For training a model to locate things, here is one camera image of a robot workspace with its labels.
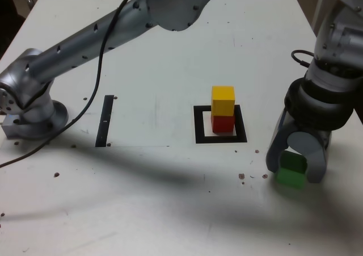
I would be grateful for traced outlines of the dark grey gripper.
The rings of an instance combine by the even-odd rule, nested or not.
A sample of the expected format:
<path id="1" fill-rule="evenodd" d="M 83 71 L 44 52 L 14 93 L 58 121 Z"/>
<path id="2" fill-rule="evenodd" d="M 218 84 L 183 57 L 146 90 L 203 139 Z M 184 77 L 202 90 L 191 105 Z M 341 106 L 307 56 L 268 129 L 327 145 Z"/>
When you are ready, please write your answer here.
<path id="1" fill-rule="evenodd" d="M 266 154 L 267 169 L 276 173 L 282 151 L 290 146 L 306 159 L 308 182 L 320 183 L 327 171 L 327 148 L 330 141 L 330 131 L 321 131 L 299 124 L 286 109 L 283 109 Z"/>

